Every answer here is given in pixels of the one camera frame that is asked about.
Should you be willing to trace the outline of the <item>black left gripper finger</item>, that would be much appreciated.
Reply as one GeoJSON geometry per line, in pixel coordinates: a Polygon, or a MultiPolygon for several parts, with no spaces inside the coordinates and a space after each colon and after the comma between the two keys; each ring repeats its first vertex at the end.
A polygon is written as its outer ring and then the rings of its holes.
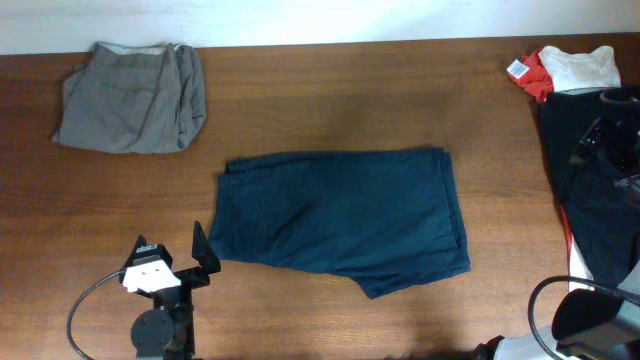
{"type": "Polygon", "coordinates": [[[198,262],[199,267],[206,274],[213,274],[221,271],[220,260],[210,246],[204,229],[199,221],[194,222],[192,258],[198,262]]]}
{"type": "Polygon", "coordinates": [[[143,235],[139,235],[134,247],[132,249],[132,251],[130,252],[129,256],[127,257],[124,265],[122,266],[123,269],[126,269],[130,266],[133,265],[134,260],[137,258],[137,250],[139,248],[145,247],[147,245],[146,239],[144,238],[143,235]]]}

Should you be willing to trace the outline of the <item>dark blue shorts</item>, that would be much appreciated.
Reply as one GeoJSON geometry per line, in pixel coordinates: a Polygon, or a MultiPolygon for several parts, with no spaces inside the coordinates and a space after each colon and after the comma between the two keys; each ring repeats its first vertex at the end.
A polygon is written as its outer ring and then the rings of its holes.
{"type": "Polygon", "coordinates": [[[370,299],[471,269],[438,147],[231,160],[209,242],[223,260],[347,277],[370,299]]]}

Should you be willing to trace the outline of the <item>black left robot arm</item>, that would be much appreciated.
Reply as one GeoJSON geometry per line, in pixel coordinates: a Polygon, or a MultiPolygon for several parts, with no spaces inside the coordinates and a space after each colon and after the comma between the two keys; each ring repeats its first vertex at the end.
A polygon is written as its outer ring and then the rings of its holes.
{"type": "Polygon", "coordinates": [[[140,236],[123,265],[120,283],[130,293],[149,298],[153,307],[139,315],[131,327],[136,357],[144,360],[182,360],[195,355],[192,291],[210,285],[221,263],[196,221],[191,257],[195,267],[172,270],[173,258],[162,244],[140,236]]]}

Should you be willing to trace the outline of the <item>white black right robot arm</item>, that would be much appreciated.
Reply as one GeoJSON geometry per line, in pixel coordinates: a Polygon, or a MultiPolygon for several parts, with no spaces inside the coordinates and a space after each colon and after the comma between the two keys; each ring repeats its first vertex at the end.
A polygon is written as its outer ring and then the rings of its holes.
{"type": "Polygon", "coordinates": [[[537,123],[567,250],[585,270],[552,276],[532,291],[530,334],[498,336],[475,359],[636,359],[639,356],[639,90],[550,95],[537,123]],[[571,291],[550,327],[536,300],[562,280],[571,291]]]}

